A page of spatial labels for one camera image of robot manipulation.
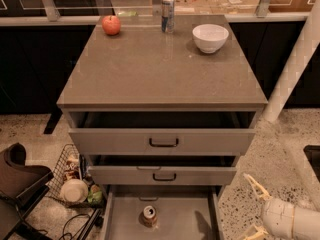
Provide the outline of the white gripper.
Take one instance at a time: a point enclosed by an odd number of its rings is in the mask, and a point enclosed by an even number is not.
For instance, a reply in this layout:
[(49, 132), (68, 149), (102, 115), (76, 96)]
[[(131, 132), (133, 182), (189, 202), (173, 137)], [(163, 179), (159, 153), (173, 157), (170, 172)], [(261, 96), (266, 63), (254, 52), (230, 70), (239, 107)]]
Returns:
[(268, 233), (274, 237), (292, 239), (294, 205), (278, 198), (272, 198), (269, 192), (250, 174), (244, 173), (243, 176), (250, 184), (256, 199), (266, 201), (261, 211), (261, 219), (265, 228), (251, 225), (238, 237), (238, 240), (263, 240)]

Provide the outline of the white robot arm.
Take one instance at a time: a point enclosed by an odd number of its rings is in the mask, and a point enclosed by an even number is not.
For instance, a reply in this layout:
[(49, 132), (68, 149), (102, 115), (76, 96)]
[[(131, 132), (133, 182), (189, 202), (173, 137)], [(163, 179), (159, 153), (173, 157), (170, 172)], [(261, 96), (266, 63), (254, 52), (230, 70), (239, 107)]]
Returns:
[(272, 197), (251, 175), (244, 173), (258, 201), (262, 225), (252, 224), (237, 240), (263, 240), (271, 235), (283, 240), (320, 240), (320, 213)]

